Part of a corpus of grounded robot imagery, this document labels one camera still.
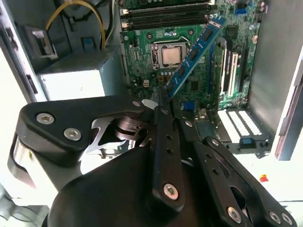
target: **yellow wire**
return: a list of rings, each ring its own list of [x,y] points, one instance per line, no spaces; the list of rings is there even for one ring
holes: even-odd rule
[[[95,9],[89,5],[87,2],[83,1],[83,0],[72,0],[72,1],[68,1],[63,3],[51,16],[51,18],[49,18],[47,24],[46,24],[46,30],[49,29],[49,27],[51,26],[52,22],[55,20],[55,18],[60,14],[60,12],[62,10],[64,10],[66,7],[68,7],[69,5],[82,5],[85,6],[87,8],[89,8],[91,11],[93,11],[93,13],[96,15],[97,19],[98,19],[98,23],[100,25],[100,29],[101,29],[101,36],[102,36],[102,48],[105,47],[105,31],[104,31],[104,27],[101,21],[101,18],[98,16],[98,13],[95,11]]]

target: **hex bolt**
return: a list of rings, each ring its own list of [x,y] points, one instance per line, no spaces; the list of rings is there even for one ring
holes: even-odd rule
[[[137,106],[137,107],[140,106],[140,103],[138,103],[137,101],[133,101],[133,104],[134,104],[135,106]]]
[[[288,217],[287,214],[282,213],[282,218],[284,219],[284,221],[286,221],[289,225],[293,225],[293,221]]]
[[[193,124],[190,121],[185,121],[185,124],[189,127],[193,127]]]
[[[164,114],[166,114],[166,115],[168,114],[167,110],[164,109],[164,108],[162,108],[161,111],[162,111],[162,113],[164,113]]]
[[[171,200],[176,200],[179,196],[178,190],[176,189],[175,186],[173,186],[170,183],[167,183],[163,187],[164,194],[169,197]]]
[[[82,137],[78,129],[69,128],[64,131],[64,136],[72,141],[79,141]]]
[[[241,216],[240,216],[239,212],[234,207],[229,207],[227,209],[227,212],[228,212],[229,217],[231,217],[231,219],[234,222],[236,222],[238,224],[240,224],[242,222],[242,219],[241,219]]]
[[[212,143],[213,143],[214,145],[216,145],[216,146],[219,145],[218,141],[216,141],[215,139],[212,139]]]
[[[270,215],[271,219],[273,219],[276,223],[278,223],[279,225],[281,224],[281,220],[280,220],[280,218],[278,217],[277,214],[275,214],[274,212],[270,211],[269,215]]]
[[[40,113],[37,115],[36,119],[41,124],[52,124],[55,121],[55,118],[49,113]]]

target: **cpu socket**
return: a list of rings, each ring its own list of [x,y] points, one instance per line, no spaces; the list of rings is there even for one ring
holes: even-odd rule
[[[152,68],[176,68],[187,53],[186,42],[181,43],[153,43],[151,44]]]

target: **blue ram module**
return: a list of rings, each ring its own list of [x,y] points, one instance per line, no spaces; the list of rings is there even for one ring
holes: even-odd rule
[[[206,50],[210,47],[212,42],[218,36],[219,31],[225,24],[225,19],[221,16],[214,16],[207,23],[205,29],[197,38],[197,41],[187,52],[187,55],[180,63],[175,71],[174,76],[165,85],[169,99],[171,99],[180,89],[182,84],[190,75],[191,71],[198,64],[200,58],[205,54]]]

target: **green circuit board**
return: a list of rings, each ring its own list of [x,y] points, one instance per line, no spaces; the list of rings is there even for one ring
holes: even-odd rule
[[[237,15],[235,14],[235,6],[229,1],[216,1],[217,7],[214,9],[214,14],[221,15],[227,20],[219,36],[230,38],[232,52],[238,54],[234,90],[229,95],[220,93],[221,66],[218,63],[220,61],[218,55],[222,57],[222,51],[214,42],[176,94],[180,103],[188,101],[195,103],[194,112],[196,115],[203,108],[216,110],[229,107],[240,108],[247,104],[260,28],[260,21],[256,20],[258,2],[259,0],[250,0],[246,7],[246,13]],[[122,32],[125,48],[125,71],[132,95],[139,98],[150,98],[153,88],[158,85],[164,86],[177,67],[176,65],[172,68],[159,67],[155,69],[151,50],[153,44],[180,43],[183,46],[180,50],[184,51],[184,46],[186,46],[186,50],[189,50],[204,27],[203,24]]]

